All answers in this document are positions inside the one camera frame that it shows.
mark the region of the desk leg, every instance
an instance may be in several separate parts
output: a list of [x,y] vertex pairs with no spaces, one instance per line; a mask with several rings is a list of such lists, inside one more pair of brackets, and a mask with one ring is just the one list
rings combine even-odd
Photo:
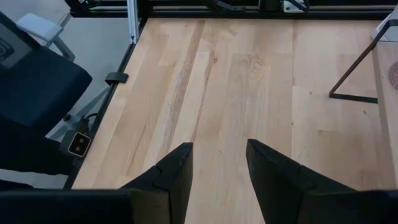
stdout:
[[347,94],[335,93],[335,91],[340,87],[340,85],[348,78],[348,76],[353,72],[353,70],[362,62],[362,60],[370,53],[376,44],[379,42],[380,38],[387,32],[388,28],[391,26],[398,26],[398,19],[391,19],[386,22],[374,40],[369,44],[369,46],[362,52],[362,54],[355,60],[355,62],[350,66],[346,73],[338,80],[336,85],[330,90],[329,97],[341,100],[353,100],[365,103],[377,103],[377,98],[367,97],[367,96],[354,96]]
[[139,38],[137,0],[127,0],[130,44],[136,44]]

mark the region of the metal bracket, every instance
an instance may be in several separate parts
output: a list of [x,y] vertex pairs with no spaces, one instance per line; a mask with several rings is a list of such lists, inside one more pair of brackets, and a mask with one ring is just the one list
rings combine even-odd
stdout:
[[[304,5],[304,0],[296,0],[300,5],[305,6]],[[296,12],[303,12],[301,9],[299,9],[297,6],[293,5],[292,3],[290,3],[289,1],[282,1],[282,7],[284,12],[288,12],[288,13],[296,13]]]
[[106,77],[105,82],[108,85],[111,85],[112,83],[126,83],[128,78],[129,75],[126,73],[110,72]]
[[338,94],[335,91],[343,84],[343,82],[348,78],[348,76],[353,72],[353,70],[362,62],[362,60],[374,49],[376,44],[379,42],[381,37],[387,32],[388,28],[392,26],[398,26],[398,19],[391,19],[387,21],[377,36],[373,39],[373,41],[369,44],[369,46],[362,52],[362,54],[355,60],[355,62],[350,66],[346,73],[338,80],[336,85],[330,90],[329,97],[334,99],[342,99],[342,100],[352,100],[359,101],[365,103],[377,103],[377,98],[375,97],[367,97],[367,96],[354,96],[354,95],[346,95],[346,94]]

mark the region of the chair armrest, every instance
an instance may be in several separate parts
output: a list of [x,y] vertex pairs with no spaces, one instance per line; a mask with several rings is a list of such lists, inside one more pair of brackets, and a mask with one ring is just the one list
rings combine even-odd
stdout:
[[63,30],[60,25],[36,16],[33,13],[28,13],[19,19],[17,26],[28,34],[48,42],[52,42]]
[[[68,22],[69,18],[70,16],[64,17],[62,23]],[[61,25],[43,19],[33,13],[28,13],[19,19],[17,26],[28,34],[45,40],[47,42],[46,47],[54,43],[65,58],[71,61],[75,60],[73,52],[59,37],[59,34],[63,31]]]

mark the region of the wood grain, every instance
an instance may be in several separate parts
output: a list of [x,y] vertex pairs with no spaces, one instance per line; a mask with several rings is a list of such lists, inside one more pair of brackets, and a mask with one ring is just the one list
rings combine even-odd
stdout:
[[398,61],[398,43],[379,42],[373,50],[373,60],[386,157],[391,157],[394,161],[394,173],[397,175],[398,90],[394,88],[389,80],[389,69]]
[[[377,22],[149,19],[74,188],[118,188],[193,141],[186,223],[264,223],[256,138],[358,190],[395,188],[377,105],[330,88]],[[372,55],[339,91],[376,95]]]

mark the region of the black clip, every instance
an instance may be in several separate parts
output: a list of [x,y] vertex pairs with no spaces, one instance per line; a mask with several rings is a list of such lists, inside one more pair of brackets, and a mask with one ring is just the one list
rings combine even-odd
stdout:
[[105,79],[105,82],[110,85],[112,83],[126,83],[129,75],[121,72],[110,72]]

